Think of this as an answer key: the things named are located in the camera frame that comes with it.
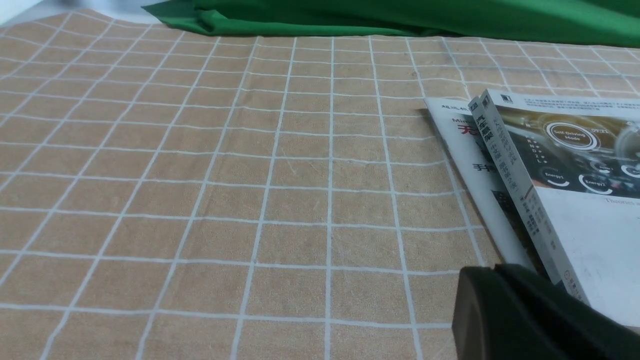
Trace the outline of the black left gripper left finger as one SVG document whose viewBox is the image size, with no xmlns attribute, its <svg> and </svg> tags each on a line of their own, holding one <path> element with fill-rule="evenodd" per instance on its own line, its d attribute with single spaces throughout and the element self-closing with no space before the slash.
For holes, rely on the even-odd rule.
<svg viewBox="0 0 640 360">
<path fill-rule="evenodd" d="M 459 360 L 563 358 L 514 290 L 490 268 L 467 266 L 459 272 L 451 328 Z"/>
</svg>

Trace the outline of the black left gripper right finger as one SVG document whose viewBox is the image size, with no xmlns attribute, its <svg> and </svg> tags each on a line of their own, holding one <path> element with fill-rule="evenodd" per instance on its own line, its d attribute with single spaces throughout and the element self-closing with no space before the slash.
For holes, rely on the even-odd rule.
<svg viewBox="0 0 640 360">
<path fill-rule="evenodd" d="M 494 270 L 569 360 L 638 360 L 639 335 L 517 264 Z"/>
</svg>

